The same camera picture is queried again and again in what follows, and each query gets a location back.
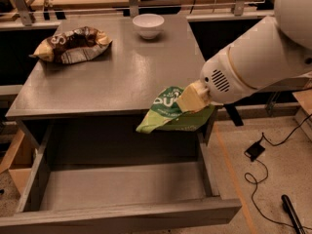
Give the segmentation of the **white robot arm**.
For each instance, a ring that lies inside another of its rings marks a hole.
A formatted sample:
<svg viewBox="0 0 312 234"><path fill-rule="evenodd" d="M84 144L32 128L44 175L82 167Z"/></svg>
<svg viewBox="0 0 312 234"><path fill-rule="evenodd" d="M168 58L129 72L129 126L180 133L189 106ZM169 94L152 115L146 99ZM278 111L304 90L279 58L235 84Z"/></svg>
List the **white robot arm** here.
<svg viewBox="0 0 312 234"><path fill-rule="evenodd" d="M312 0L275 0L266 17L230 43L201 70L176 103L183 112L211 102L228 104L312 69Z"/></svg>

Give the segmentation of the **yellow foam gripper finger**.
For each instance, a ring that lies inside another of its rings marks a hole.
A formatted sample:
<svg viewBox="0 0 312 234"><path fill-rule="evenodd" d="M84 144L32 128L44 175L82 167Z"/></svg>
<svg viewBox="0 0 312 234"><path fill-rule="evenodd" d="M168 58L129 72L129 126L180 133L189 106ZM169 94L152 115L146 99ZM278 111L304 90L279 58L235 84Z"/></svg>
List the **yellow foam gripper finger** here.
<svg viewBox="0 0 312 234"><path fill-rule="evenodd" d="M209 88L197 80L184 89L176 103L182 112L200 111L211 103Z"/></svg>

